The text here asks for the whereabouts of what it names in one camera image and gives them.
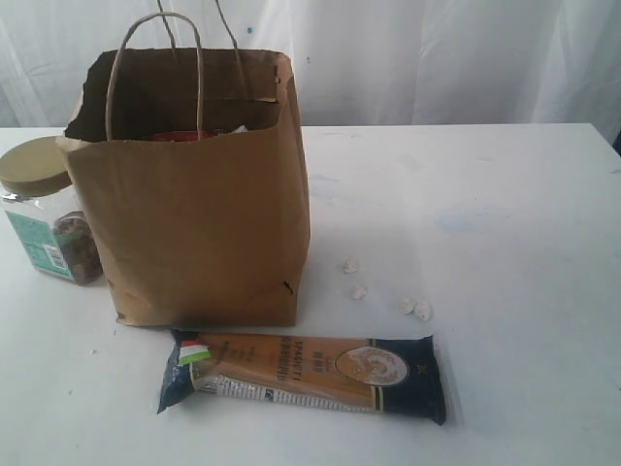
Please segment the round logo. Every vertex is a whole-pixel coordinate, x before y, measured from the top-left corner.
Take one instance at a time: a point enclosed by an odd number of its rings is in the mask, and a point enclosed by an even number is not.
[[[408,365],[400,356],[386,349],[360,347],[341,354],[337,370],[355,381],[376,386],[401,383],[408,376]]]

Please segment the plastic jar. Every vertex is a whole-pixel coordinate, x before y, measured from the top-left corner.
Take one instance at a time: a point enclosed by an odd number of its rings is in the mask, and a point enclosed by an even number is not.
[[[37,269],[87,284],[102,274],[99,254],[54,140],[35,139],[0,158],[1,203]]]

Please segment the paper bag handle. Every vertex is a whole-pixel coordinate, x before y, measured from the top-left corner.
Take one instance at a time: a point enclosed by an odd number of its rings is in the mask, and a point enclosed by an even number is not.
[[[203,48],[201,47],[201,38],[198,34],[198,29],[194,23],[184,15],[180,15],[179,13],[172,12],[160,12],[160,13],[152,13],[150,15],[146,15],[145,17],[141,17],[134,24],[130,26],[127,30],[127,34],[123,38],[123,42],[121,43],[118,51],[116,52],[116,56],[114,57],[113,69],[110,73],[110,82],[108,83],[108,93],[106,94],[106,139],[111,141],[113,139],[113,96],[114,96],[114,88],[116,87],[116,79],[118,78],[118,69],[120,68],[120,60],[125,53],[125,48],[127,47],[127,42],[134,35],[136,29],[138,27],[147,22],[151,21],[155,17],[177,17],[179,19],[183,19],[190,26],[192,26],[192,30],[194,31],[194,39],[196,41],[196,66],[197,66],[197,74],[198,74],[198,101],[196,103],[196,131],[198,141],[203,139],[203,91],[204,91],[204,69],[203,69]]]

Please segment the italian flag emblem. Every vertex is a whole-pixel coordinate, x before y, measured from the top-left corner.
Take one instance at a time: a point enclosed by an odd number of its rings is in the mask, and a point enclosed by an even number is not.
[[[198,340],[186,340],[181,343],[179,366],[207,359],[208,357],[212,357],[210,347],[203,345],[202,342],[199,342]]]

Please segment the white crumb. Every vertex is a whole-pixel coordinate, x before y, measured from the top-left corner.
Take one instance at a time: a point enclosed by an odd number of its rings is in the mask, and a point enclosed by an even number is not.
[[[367,295],[368,291],[369,290],[364,286],[355,284],[354,287],[351,289],[351,299],[355,299],[356,301],[362,299]]]
[[[359,268],[360,266],[356,259],[347,258],[343,263],[343,271],[346,274],[355,274],[356,272],[358,272]]]
[[[416,306],[414,307],[414,314],[423,322],[426,322],[430,320],[433,316],[434,309],[432,308],[431,303],[427,301],[416,301]]]
[[[399,301],[399,309],[405,316],[414,312],[414,301],[411,298],[404,298]]]

